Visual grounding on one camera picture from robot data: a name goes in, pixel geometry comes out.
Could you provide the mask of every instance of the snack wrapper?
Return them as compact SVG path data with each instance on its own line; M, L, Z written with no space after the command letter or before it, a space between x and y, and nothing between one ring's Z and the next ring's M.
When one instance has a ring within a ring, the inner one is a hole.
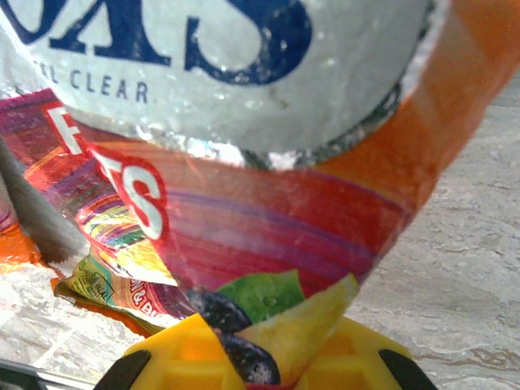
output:
M251 388L294 386L520 59L516 0L0 7Z
M90 255L72 275L53 282L54 291L79 306L111 308L101 312L136 333L154 334L193 310L128 208L100 174L81 136L74 135L81 146L67 147L63 129L69 126L73 126L70 116L49 89L0 101L0 137L24 178L91 244Z
M15 271L27 264L41 265L40 253L22 230L0 175L0 274Z

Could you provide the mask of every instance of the gray surface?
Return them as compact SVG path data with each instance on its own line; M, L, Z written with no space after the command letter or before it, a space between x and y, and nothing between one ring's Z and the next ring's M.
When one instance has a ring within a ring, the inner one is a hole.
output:
M519 126L517 77L348 312L409 347L443 390L520 388ZM0 358L94 381L139 337L54 299L50 277L0 275Z

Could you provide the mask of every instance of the colorful packaging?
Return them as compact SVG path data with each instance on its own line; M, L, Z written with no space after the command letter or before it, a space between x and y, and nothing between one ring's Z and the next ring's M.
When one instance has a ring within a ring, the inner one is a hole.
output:
M517 0L0 7L251 388L297 382L520 59Z
M25 179L92 245L73 275L54 282L56 294L72 297L80 306L122 309L103 314L144 335L192 314L136 220L100 175L77 130L64 128L74 125L49 89L0 102L0 136Z
M0 175L0 274L15 271L26 264L41 265L40 253L22 230Z

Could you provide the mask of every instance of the yellow fruit slice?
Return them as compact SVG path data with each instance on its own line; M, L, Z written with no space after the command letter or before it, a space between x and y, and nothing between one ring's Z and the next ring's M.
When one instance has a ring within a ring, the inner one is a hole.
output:
M301 304L236 335L271 354L282 385L294 384L334 333L357 294L358 282L353 275L348 275Z

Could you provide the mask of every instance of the fruit illustration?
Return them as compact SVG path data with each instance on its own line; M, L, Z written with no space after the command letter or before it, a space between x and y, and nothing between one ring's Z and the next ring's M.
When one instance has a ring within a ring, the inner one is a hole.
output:
M236 336L267 351L278 366L281 384L293 384L335 331L357 293L358 283L348 275L300 305L247 327Z
M278 367L267 351L234 335L220 335L219 339L242 380L250 384L280 384Z
M235 333L252 325L247 314L219 292L195 287L186 293L192 307L218 333Z
M260 323L305 300L298 271L249 274L219 288L251 319Z

